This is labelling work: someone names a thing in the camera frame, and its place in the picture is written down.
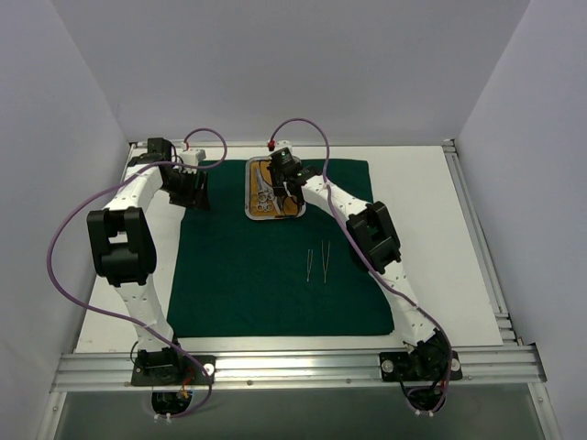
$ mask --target white panel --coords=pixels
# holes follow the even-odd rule
[[[53,3],[131,139],[212,126],[263,140],[306,116],[335,143],[437,145],[461,131],[528,0]]]
[[[218,159],[222,150],[208,148]],[[304,159],[323,158],[324,148],[293,148]],[[229,159],[266,155],[266,148],[232,148]],[[402,240],[405,271],[421,306],[445,327],[456,347],[501,345],[482,274],[441,147],[340,147],[333,158],[367,160],[373,196],[386,203]],[[210,179],[215,178],[210,171]],[[147,211],[157,247],[155,288],[167,314],[184,210],[158,192]],[[332,227],[338,227],[332,220]],[[92,305],[124,314],[126,308],[105,279],[96,279]],[[89,313],[77,352],[127,353],[137,340],[132,324]],[[401,347],[396,335],[349,337],[217,337],[182,339],[184,348],[203,351]]]
[[[45,253],[82,199],[120,177],[125,139],[46,1],[0,4],[0,426],[34,438],[61,352],[81,312],[53,289]],[[55,267],[87,298],[93,276],[83,217],[58,246]]]
[[[515,328],[587,432],[587,3],[534,0],[459,141]]]

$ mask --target white wall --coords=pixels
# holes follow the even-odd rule
[[[53,3],[132,139],[263,140],[306,116],[336,143],[402,145],[458,135],[528,0]]]
[[[127,145],[48,1],[0,4],[0,431],[37,432],[57,361],[80,314],[50,285],[45,253],[61,219],[120,178]],[[56,266],[80,297],[92,281],[84,219]]]
[[[458,142],[516,329],[587,433],[587,3],[532,0]]]

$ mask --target screw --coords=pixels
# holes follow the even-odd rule
[[[384,373],[391,373],[393,372],[393,362],[389,359],[384,360],[382,362],[382,371]]]
[[[208,373],[208,376],[212,376],[214,374],[215,368],[212,364],[204,364],[205,372]]]
[[[452,361],[450,362],[450,369],[452,371],[459,371],[460,369],[460,362],[458,359],[453,358]]]

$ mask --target cable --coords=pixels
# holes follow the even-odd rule
[[[135,351],[135,347],[137,346],[137,344],[138,344],[138,341],[132,345],[132,347],[130,348],[130,353],[128,353],[128,357],[130,358],[132,365],[134,365],[135,367],[137,366],[137,364],[135,363],[135,359],[132,358],[132,352]]]
[[[173,144],[172,144],[172,149],[173,149],[172,162],[176,162],[177,163],[177,162],[180,161],[181,163],[183,163],[182,157],[179,154],[177,154],[177,148]]]
[[[222,158],[220,158],[220,160],[214,162],[212,165],[196,166],[196,165],[187,165],[187,164],[184,164],[184,163],[182,163],[182,164],[178,163],[178,164],[176,164],[177,166],[184,167],[184,168],[189,168],[189,169],[192,169],[192,170],[210,170],[210,169],[213,169],[213,168],[217,167],[218,165],[220,165],[225,160],[225,158],[227,157],[227,154],[228,154],[227,142],[224,140],[224,138],[217,131],[213,130],[212,128],[197,128],[196,130],[192,131],[188,135],[188,137],[190,137],[191,135],[193,135],[195,133],[202,132],[202,131],[209,132],[209,133],[212,133],[212,134],[218,136],[218,138],[222,142],[222,146],[224,148],[224,153],[222,155]],[[57,277],[55,275],[55,271],[53,269],[53,252],[55,250],[55,246],[57,245],[57,240],[61,236],[63,230],[65,229],[65,226],[67,226],[71,222],[71,220],[76,215],[78,215],[80,213],[80,211],[82,211],[84,209],[84,207],[86,207],[88,204],[90,204],[94,200],[99,199],[103,195],[106,195],[108,193],[112,193],[112,192],[117,191],[117,190],[119,190],[121,188],[124,188],[125,186],[127,186],[129,183],[131,183],[132,181],[134,181],[140,174],[142,174],[146,170],[149,170],[149,169],[151,169],[153,167],[159,167],[160,165],[169,166],[170,163],[173,163],[173,162],[161,161],[161,162],[152,162],[152,163],[149,163],[149,164],[145,165],[143,168],[141,168],[139,171],[137,171],[135,174],[133,174],[132,176],[130,176],[128,179],[126,179],[125,181],[123,181],[122,183],[119,183],[118,185],[115,185],[115,186],[112,186],[112,187],[107,188],[105,190],[102,190],[101,192],[97,192],[96,194],[88,197],[86,200],[84,200],[82,203],[80,203],[77,207],[75,207],[69,214],[67,214],[65,216],[65,219],[61,222],[61,224],[57,228],[57,231],[55,232],[55,234],[51,238],[51,241],[49,243],[49,248],[47,249],[46,264],[47,264],[47,273],[49,274],[49,278],[50,278],[51,282],[53,283],[53,286],[55,286],[55,289],[57,289],[57,291],[62,296],[64,296],[65,299],[69,300],[70,302],[72,302],[72,303],[74,303],[74,304],[76,304],[76,305],[78,305],[80,307],[83,307],[86,310],[90,310],[92,312],[96,312],[97,314],[103,314],[103,315],[106,315],[106,316],[111,316],[113,318],[122,319],[123,321],[128,321],[128,322],[130,322],[130,323],[132,323],[134,325],[138,325],[138,326],[144,327],[144,329],[147,332],[151,333],[153,336],[155,336],[157,339],[159,339],[163,344],[168,345],[169,347],[173,348],[178,354],[186,357],[190,362],[192,362],[194,365],[196,365],[197,368],[200,371],[202,371],[202,373],[204,374],[204,376],[208,380],[208,392],[204,396],[204,398],[201,401],[199,401],[197,404],[191,406],[190,408],[188,408],[184,412],[180,412],[179,414],[175,414],[173,416],[173,417],[183,417],[185,415],[188,415],[190,413],[193,413],[195,410],[197,410],[198,408],[202,407],[202,405],[204,405],[208,401],[208,399],[210,399],[210,396],[212,395],[212,379],[208,375],[207,371],[204,369],[204,366],[195,357],[193,357],[192,355],[190,355],[183,348],[181,348],[180,346],[174,344],[172,341],[170,341],[169,339],[167,339],[163,335],[160,335],[155,330],[153,330],[152,328],[150,328],[146,323],[143,323],[139,319],[133,318],[131,316],[125,316],[125,315],[120,314],[120,313],[110,312],[108,310],[101,309],[100,307],[95,307],[95,306],[90,305],[90,304],[88,304],[86,302],[83,302],[81,300],[78,300],[73,295],[71,295],[70,293],[68,293],[63,286],[61,286],[61,284],[57,280]]]
[[[270,144],[272,142],[274,142],[274,138],[277,135],[277,132],[280,129],[282,129],[283,126],[285,126],[285,125],[287,125],[287,124],[289,124],[291,122],[306,122],[307,124],[309,124],[312,127],[314,127],[318,131],[318,133],[320,133],[320,135],[322,136],[322,139],[324,139],[324,143],[325,143],[326,148],[327,148],[327,155],[326,155],[326,158],[325,158],[325,161],[324,161],[324,167],[322,168],[322,178],[324,180],[324,184],[327,187],[327,191],[328,191],[328,195],[327,195],[328,207],[330,208],[330,212],[331,212],[332,216],[334,217],[334,219],[336,220],[338,226],[342,230],[343,234],[345,235],[345,237],[349,241],[349,243],[352,246],[352,248],[355,250],[355,252],[357,252],[357,255],[359,256],[360,260],[363,262],[363,264],[365,265],[365,267],[367,268],[367,270],[371,273],[372,277],[375,278],[375,280],[377,280],[383,286],[383,288],[385,290],[387,290],[388,292],[390,292],[390,293],[392,293],[392,294],[394,294],[394,295],[402,298],[403,300],[407,301],[412,307],[414,307],[418,312],[420,312],[428,321],[430,321],[430,323],[432,323],[432,325],[434,327],[436,327],[438,329],[438,331],[444,336],[445,340],[447,341],[447,345],[449,346],[449,360],[448,360],[448,364],[447,364],[447,366],[448,366],[447,367],[447,370],[448,371],[447,371],[447,374],[446,374],[446,379],[445,379],[444,387],[441,388],[442,395],[439,398],[438,403],[434,406],[434,408],[432,408],[432,410],[430,410],[431,413],[435,413],[436,411],[438,411],[440,409],[440,407],[442,407],[442,405],[444,404],[444,400],[447,399],[447,389],[449,387],[449,382],[450,382],[450,365],[452,363],[452,346],[450,344],[449,338],[447,337],[447,334],[444,331],[444,329],[442,328],[442,326],[438,323],[438,321],[436,319],[434,319],[434,317],[432,317],[432,315],[430,315],[428,312],[426,312],[424,309],[422,309],[419,305],[417,305],[414,301],[412,301],[404,293],[401,293],[400,291],[397,291],[396,289],[392,288],[383,279],[383,277],[379,274],[379,272],[377,272],[377,270],[375,270],[373,268],[373,266],[370,264],[370,262],[365,258],[365,256],[363,255],[363,253],[360,251],[359,246],[357,245],[357,243],[355,243],[355,240],[353,240],[352,236],[350,236],[350,233],[347,230],[347,227],[343,223],[342,219],[338,216],[337,210],[335,209],[335,207],[334,207],[334,205],[332,203],[332,189],[330,188],[329,180],[328,180],[328,177],[327,177],[328,162],[330,161],[330,144],[328,143],[327,135],[322,130],[322,128],[320,128],[318,126],[318,124],[316,124],[314,121],[311,121],[310,119],[306,119],[304,117],[294,117],[292,119],[288,119],[286,121],[281,122],[277,126],[277,128],[275,128],[275,130],[271,134],[271,138],[269,140]],[[427,387],[415,387],[415,388],[412,388],[407,393],[407,395],[410,395],[410,392],[412,392],[412,394],[413,394],[414,392],[417,392],[418,390],[425,390],[425,389],[427,389]]]
[[[288,200],[295,205],[295,214],[285,213],[285,202],[287,202]],[[297,218],[297,216],[302,212],[302,205],[297,202],[294,196],[286,195],[282,198],[281,202],[283,214],[277,215],[275,218]]]

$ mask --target white robotic arm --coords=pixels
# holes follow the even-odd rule
[[[205,153],[191,149],[180,151],[178,157],[184,163],[197,165],[205,158]],[[157,256],[144,213],[160,189],[169,193],[172,204],[209,209],[204,172],[179,170],[171,164],[140,172],[148,163],[170,161],[171,158],[172,144],[169,141],[149,139],[143,154],[132,158],[127,165],[125,180],[135,174],[138,177],[121,188],[102,210],[92,211],[87,217],[96,273],[108,279],[122,297],[131,317],[168,340],[173,340],[174,335],[155,292],[153,272]],[[167,365],[176,359],[172,350],[145,327],[135,327],[138,360],[143,360],[143,364],[160,369],[160,364]],[[165,353],[165,356],[152,355],[159,353]]]
[[[273,190],[277,196],[293,196],[298,203],[313,204],[329,215],[328,191],[323,176],[312,167],[303,168],[288,148],[271,154],[269,166]],[[333,209],[354,236],[363,256],[393,289],[403,293],[415,304],[418,300],[404,271],[399,237],[387,208],[381,202],[367,203],[328,182]],[[393,311],[395,331],[406,344],[417,347],[435,334],[435,327],[412,304],[388,291],[378,280]]]
[[[344,222],[348,222],[353,215],[361,215],[368,208],[367,202],[353,197],[332,182],[329,183],[329,186],[332,192],[334,209],[337,210],[338,216]],[[302,186],[302,194],[308,204],[313,204],[332,215],[328,205],[327,193],[324,180],[319,175],[308,179],[305,185]],[[391,261],[385,265],[382,278],[393,289],[402,292],[414,303],[418,304],[414,290],[405,274],[404,264],[401,261]],[[395,331],[402,336],[402,339],[407,344],[416,347],[418,342],[427,341],[434,335],[435,327],[412,304],[389,292],[377,280],[376,282],[385,294],[385,298],[392,309]]]

